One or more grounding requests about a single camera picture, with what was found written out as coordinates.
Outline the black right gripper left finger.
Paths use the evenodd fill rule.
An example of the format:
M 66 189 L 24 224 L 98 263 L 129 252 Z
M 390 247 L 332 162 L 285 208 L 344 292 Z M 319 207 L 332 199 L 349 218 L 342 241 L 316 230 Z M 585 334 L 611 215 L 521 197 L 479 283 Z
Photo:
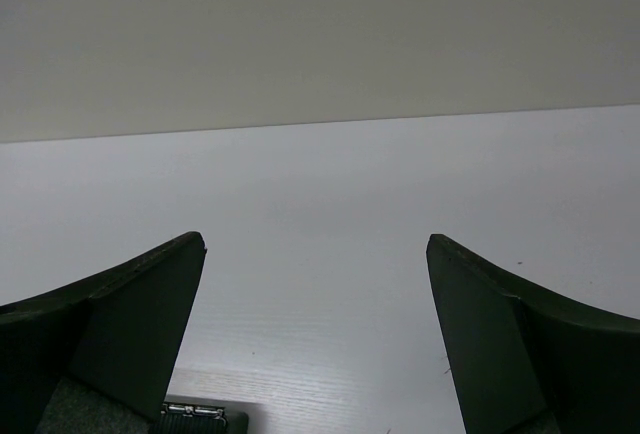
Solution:
M 182 234 L 1 308 L 4 433 L 147 433 L 161 415 L 206 247 Z

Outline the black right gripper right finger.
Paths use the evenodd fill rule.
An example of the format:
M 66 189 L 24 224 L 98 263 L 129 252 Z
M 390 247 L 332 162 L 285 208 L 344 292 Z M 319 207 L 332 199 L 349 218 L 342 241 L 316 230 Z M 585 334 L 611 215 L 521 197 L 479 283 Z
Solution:
M 639 322 L 510 273 L 442 234 L 426 261 L 469 433 L 636 433 Z

